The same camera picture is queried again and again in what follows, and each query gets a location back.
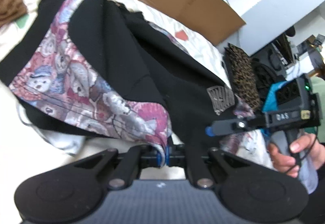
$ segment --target teddy bear print fabric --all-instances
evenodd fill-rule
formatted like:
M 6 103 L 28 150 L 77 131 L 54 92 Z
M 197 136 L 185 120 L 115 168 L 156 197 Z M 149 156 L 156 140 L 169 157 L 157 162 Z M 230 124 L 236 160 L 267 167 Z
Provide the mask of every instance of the teddy bear print fabric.
M 113 138 L 148 142 L 165 157 L 171 128 L 164 107 L 124 100 L 69 37 L 69 20 L 83 1 L 63 2 L 44 39 L 9 88 L 58 120 Z

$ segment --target brown towel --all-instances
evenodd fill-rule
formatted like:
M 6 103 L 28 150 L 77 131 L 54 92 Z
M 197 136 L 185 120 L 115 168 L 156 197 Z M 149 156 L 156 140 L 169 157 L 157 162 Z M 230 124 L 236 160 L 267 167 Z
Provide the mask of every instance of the brown towel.
M 22 0 L 0 0 L 0 27 L 27 13 Z

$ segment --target finger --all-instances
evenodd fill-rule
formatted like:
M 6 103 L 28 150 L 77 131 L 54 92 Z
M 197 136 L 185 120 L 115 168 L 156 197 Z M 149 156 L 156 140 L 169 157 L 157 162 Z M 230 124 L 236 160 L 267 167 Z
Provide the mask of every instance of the finger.
M 299 166 L 295 166 L 292 168 L 292 166 L 279 166 L 277 164 L 273 165 L 275 169 L 277 169 L 281 173 L 298 173 L 299 172 Z
M 279 153 L 279 149 L 275 144 L 270 143 L 268 145 L 268 152 L 269 152 L 270 155 L 274 156 L 274 155 L 277 155 Z
M 294 141 L 291 145 L 290 145 L 290 150 L 293 153 L 299 153 L 303 150 L 305 150 L 306 148 L 309 148 L 314 139 L 315 139 L 315 135 L 314 134 L 304 134 L 303 136 L 301 136 L 300 138 L 298 138 L 296 141 Z
M 287 175 L 288 176 L 291 176 L 293 178 L 297 178 L 298 177 L 298 173 L 297 172 L 296 173 L 288 173 Z
M 283 167 L 292 167 L 296 164 L 296 160 L 288 155 L 283 155 L 283 154 L 276 154 L 276 155 L 271 155 L 271 160 L 273 161 L 274 164 Z

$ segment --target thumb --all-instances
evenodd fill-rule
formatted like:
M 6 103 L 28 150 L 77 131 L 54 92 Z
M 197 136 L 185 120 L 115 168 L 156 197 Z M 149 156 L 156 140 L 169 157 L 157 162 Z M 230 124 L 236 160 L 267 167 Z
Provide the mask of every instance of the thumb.
M 305 134 L 290 144 L 290 150 L 293 153 L 299 153 L 312 145 L 313 134 Z

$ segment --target leopard print fabric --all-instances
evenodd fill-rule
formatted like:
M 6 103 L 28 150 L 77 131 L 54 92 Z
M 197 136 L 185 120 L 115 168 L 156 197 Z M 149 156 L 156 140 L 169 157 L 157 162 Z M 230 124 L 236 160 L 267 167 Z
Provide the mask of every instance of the leopard print fabric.
M 256 88 L 256 80 L 248 55 L 235 45 L 229 44 L 225 49 L 231 64 L 233 90 L 253 110 L 261 108 L 261 100 Z

